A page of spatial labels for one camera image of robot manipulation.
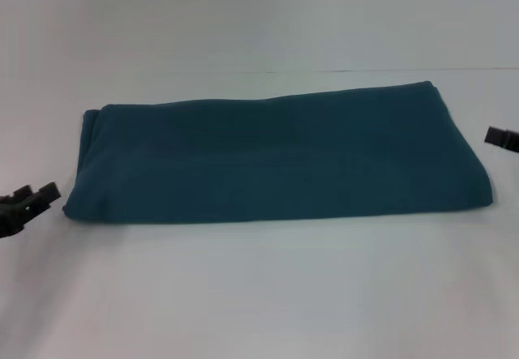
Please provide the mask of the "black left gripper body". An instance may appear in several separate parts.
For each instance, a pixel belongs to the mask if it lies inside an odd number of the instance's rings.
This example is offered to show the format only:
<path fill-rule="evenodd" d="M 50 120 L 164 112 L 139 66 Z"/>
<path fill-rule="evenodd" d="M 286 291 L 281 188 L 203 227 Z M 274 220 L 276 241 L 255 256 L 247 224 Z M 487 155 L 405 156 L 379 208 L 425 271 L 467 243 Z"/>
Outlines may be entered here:
<path fill-rule="evenodd" d="M 11 237 L 21 232 L 29 221 L 26 203 L 1 202 L 0 236 Z"/>

